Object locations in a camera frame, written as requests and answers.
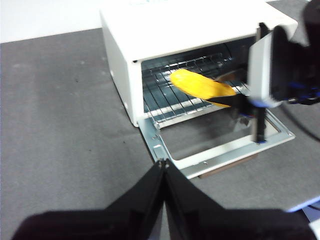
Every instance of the oven top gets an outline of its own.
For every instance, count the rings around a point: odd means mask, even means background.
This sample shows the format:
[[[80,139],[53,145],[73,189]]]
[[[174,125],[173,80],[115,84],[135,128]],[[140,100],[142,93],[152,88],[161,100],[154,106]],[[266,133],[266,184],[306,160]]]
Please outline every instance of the oven top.
[[[105,2],[101,17],[128,62],[253,36],[260,22],[290,35],[298,25],[262,0]]]

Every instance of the white wall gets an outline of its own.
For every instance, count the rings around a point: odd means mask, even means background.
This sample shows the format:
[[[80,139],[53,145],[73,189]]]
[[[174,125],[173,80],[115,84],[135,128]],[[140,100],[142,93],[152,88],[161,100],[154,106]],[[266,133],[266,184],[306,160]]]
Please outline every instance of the white wall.
[[[119,0],[1,0],[0,42],[100,28],[99,6],[106,1]]]

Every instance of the black cable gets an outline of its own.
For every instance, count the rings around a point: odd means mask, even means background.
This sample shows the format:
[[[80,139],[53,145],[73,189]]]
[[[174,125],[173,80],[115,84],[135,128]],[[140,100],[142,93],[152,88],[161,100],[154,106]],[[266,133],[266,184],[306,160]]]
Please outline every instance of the black cable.
[[[280,106],[280,109],[283,113],[298,127],[300,128],[305,134],[307,134],[310,138],[320,142],[320,137],[316,136],[313,132],[308,130],[304,125],[302,125],[296,117],[283,105]]]
[[[317,206],[309,205],[308,207],[320,211],[320,208]]]

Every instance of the blue component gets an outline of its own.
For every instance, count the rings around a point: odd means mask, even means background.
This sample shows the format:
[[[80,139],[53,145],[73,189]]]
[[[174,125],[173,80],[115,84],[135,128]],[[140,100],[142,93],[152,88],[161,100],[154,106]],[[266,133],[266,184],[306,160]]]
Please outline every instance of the blue component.
[[[294,89],[305,89],[306,88],[306,86],[304,84],[299,83],[299,82],[293,82],[293,81],[289,83],[289,86]]]

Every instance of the oven side panel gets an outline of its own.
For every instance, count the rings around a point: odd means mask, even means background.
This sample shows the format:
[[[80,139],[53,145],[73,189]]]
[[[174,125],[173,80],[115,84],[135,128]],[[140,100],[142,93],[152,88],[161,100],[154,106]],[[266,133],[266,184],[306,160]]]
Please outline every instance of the oven side panel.
[[[141,64],[127,62],[102,13],[100,17],[110,74],[132,124],[138,127],[143,116]]]

